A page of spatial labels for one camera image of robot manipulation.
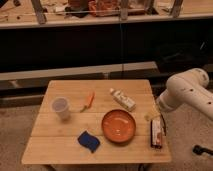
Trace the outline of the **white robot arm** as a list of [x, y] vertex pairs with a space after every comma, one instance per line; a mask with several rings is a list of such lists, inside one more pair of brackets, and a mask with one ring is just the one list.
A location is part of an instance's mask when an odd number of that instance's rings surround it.
[[155, 101], [158, 113], [146, 113], [145, 119], [151, 121], [159, 117], [161, 112], [169, 113], [182, 104], [188, 104], [213, 121], [213, 93], [206, 89], [208, 84], [208, 73], [201, 68], [192, 68], [170, 76], [166, 81], [166, 89]]

